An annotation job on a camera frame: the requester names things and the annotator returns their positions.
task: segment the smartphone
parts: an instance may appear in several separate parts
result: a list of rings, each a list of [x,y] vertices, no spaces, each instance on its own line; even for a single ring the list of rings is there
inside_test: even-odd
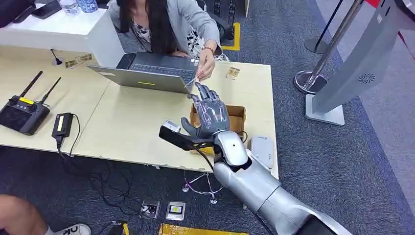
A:
[[[59,5],[58,1],[54,0],[42,6],[41,8],[36,9],[34,12],[32,12],[32,16],[40,18],[40,19],[46,19],[49,16],[60,11],[61,9],[62,8]]]

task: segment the bracelet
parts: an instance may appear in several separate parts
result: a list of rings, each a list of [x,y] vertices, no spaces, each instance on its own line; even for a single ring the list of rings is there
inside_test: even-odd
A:
[[[212,55],[215,55],[215,51],[210,47],[203,47],[203,50],[209,49],[212,52]]]

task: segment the small microphone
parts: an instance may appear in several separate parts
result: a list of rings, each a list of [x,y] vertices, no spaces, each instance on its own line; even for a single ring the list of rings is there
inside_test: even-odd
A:
[[[50,49],[50,51],[52,51],[52,54],[53,54],[53,56],[55,57],[55,60],[56,60],[56,65],[61,65],[61,64],[62,64],[62,61],[60,61],[60,60],[58,59],[58,57],[56,57],[55,53],[53,52],[53,49]]]

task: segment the silver stanchion post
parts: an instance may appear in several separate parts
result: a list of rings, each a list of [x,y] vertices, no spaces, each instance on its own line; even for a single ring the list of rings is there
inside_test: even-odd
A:
[[[328,45],[327,51],[323,54],[319,62],[313,71],[300,71],[294,77],[295,86],[302,92],[306,94],[317,94],[326,84],[327,80],[320,74],[324,65],[327,62],[327,59],[330,57],[332,51],[336,48],[337,44],[340,42],[350,24],[356,17],[357,13],[360,10],[364,0],[354,0],[352,6],[347,12],[345,18],[334,34],[333,38]]]

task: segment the water bottle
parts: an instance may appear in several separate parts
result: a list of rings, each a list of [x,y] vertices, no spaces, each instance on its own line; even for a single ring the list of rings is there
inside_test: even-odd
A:
[[[58,0],[58,2],[67,14],[76,15],[81,11],[76,0]]]
[[[96,0],[78,0],[78,5],[85,13],[91,13],[98,10],[98,4],[96,4]]]

